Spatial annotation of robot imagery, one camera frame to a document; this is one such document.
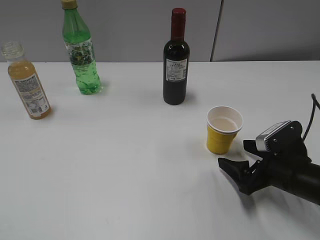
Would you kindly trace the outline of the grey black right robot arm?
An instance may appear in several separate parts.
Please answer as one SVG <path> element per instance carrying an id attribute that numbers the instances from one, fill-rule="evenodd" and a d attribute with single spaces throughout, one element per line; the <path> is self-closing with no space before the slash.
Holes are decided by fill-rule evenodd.
<path id="1" fill-rule="evenodd" d="M 253 165 L 222 157 L 218 165 L 243 194 L 273 186 L 319 204 L 320 167 L 309 158 L 302 131 L 298 121 L 276 123 L 256 139 L 243 141 L 244 150 L 260 158 Z"/>

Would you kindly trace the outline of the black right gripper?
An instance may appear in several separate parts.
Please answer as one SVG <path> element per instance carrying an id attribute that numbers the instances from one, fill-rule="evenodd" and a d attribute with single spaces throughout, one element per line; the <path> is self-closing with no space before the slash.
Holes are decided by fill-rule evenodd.
<path id="1" fill-rule="evenodd" d="M 255 140 L 243 140 L 244 150 L 261 160 L 250 166 L 247 160 L 219 157 L 218 165 L 247 195 L 269 186 L 296 195 L 297 172 L 311 164 L 302 131 L 298 121 L 291 121 L 269 139 L 270 151 L 258 151 Z"/>

